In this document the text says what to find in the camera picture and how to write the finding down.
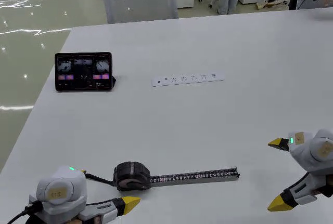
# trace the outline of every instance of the label sticker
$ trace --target label sticker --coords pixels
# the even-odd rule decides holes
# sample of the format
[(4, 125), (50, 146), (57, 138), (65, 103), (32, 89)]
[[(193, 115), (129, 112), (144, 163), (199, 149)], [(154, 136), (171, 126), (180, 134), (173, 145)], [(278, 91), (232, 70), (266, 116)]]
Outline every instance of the label sticker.
[(295, 134), (295, 144), (299, 145), (304, 143), (304, 133), (303, 132), (298, 132)]
[(329, 141), (323, 143), (322, 147), (318, 150), (320, 157), (326, 158), (333, 151), (333, 144)]
[(64, 199), (67, 196), (67, 188), (53, 188), (49, 189), (47, 192), (47, 199), (48, 200), (57, 200), (57, 199)]

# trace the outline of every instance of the shoe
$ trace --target shoe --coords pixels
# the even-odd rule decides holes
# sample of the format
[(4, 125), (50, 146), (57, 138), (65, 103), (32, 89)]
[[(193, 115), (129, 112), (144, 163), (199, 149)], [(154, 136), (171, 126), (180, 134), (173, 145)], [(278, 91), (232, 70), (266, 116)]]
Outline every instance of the shoe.
[(267, 4), (268, 4), (268, 0), (264, 0), (263, 2), (257, 2), (256, 6), (257, 6), (257, 9), (260, 10), (260, 9), (263, 9)]

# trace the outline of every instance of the white table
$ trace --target white table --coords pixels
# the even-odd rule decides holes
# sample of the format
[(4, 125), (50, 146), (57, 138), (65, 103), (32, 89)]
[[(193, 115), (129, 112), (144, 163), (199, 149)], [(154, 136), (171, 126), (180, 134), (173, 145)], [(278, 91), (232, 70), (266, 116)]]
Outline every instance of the white table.
[[(0, 174), (0, 220), (59, 165), (111, 178), (130, 160), (152, 175), (238, 166), (241, 177), (128, 193), (142, 201), (115, 223), (331, 223), (324, 196), (291, 212), (266, 208), (305, 174), (267, 143), (333, 125), (332, 21), (327, 8), (74, 28), (61, 51), (111, 51), (118, 81), (109, 93), (60, 94), (51, 71)], [(151, 86), (213, 70), (226, 80)], [(88, 194), (120, 195), (91, 181)]]

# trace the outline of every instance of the power strip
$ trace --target power strip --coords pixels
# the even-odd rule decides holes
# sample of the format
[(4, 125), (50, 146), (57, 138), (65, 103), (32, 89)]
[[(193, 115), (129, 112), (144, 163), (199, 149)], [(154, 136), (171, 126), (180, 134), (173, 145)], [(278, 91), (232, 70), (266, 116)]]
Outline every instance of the power strip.
[(222, 81), (224, 75), (222, 72), (211, 72), (211, 73), (197, 73), (191, 75), (180, 75), (180, 76), (164, 76), (155, 77), (151, 80), (151, 85), (155, 86), (166, 86), (166, 85), (182, 85), (192, 83), (202, 83), (210, 81)]

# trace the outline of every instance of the gray floor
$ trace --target gray floor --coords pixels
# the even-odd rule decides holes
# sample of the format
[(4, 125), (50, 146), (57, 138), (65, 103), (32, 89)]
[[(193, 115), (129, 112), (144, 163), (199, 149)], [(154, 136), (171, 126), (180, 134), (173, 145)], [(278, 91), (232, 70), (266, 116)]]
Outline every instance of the gray floor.
[[(178, 10), (178, 15), (180, 18), (189, 18), (189, 17), (200, 17), (200, 16), (212, 16), (217, 15), (217, 2), (213, 4), (213, 8), (209, 8), (208, 4), (211, 0), (194, 0), (193, 8), (181, 8)], [(257, 10), (255, 4), (242, 4), (238, 2), (235, 13), (236, 14), (247, 14), (250, 12), (265, 12), (265, 11), (281, 11), (288, 10), (288, 6), (284, 4), (279, 4), (270, 8), (263, 8)]]
[[(208, 8), (209, 1), (195, 0), (194, 7), (180, 9), (179, 16), (216, 15), (216, 5)], [(239, 4), (236, 10), (249, 12), (258, 12), (254, 4)], [(102, 0), (0, 0), (0, 170), (70, 29), (105, 23)]]

